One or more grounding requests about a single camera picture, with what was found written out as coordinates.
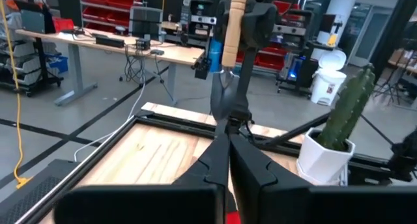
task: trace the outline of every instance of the white pot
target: white pot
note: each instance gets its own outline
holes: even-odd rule
[[[311,128],[304,137],[296,162],[298,174],[315,185],[337,184],[344,166],[353,156],[355,144],[346,140],[347,152],[328,150],[310,137],[317,132],[321,130]]]

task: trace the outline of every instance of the tripod stand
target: tripod stand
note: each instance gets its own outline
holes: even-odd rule
[[[390,102],[394,103],[395,102],[394,97],[396,97],[397,104],[400,105],[401,96],[399,95],[399,89],[400,89],[399,80],[403,77],[404,73],[407,71],[407,67],[409,66],[412,56],[414,55],[414,51],[413,51],[411,56],[408,58],[407,63],[405,65],[400,64],[400,60],[404,56],[405,52],[406,52],[405,49],[401,52],[401,55],[398,57],[398,60],[395,63],[395,70],[391,72],[388,79],[382,85],[380,85],[377,90],[375,90],[376,94],[374,95],[374,98],[382,94],[387,94],[387,92],[389,92],[390,100],[388,104]]]

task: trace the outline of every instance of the cactus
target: cactus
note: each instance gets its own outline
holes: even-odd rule
[[[373,66],[369,64],[347,82],[326,126],[316,138],[321,146],[330,150],[347,150],[344,142],[352,133],[374,89],[375,75],[372,70]]]

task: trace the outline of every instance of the white trash can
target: white trash can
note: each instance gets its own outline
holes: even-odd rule
[[[311,101],[315,104],[332,105],[340,85],[346,80],[343,72],[320,68],[315,77]]]
[[[346,62],[346,54],[340,50],[324,53],[319,59],[310,100],[315,104],[332,105],[346,74],[339,72]]]

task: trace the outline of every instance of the blue box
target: blue box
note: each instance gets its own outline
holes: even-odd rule
[[[48,64],[50,65],[50,67],[57,68],[59,70],[59,74],[68,71],[68,57],[64,57],[61,54],[45,54],[45,56],[48,59]]]

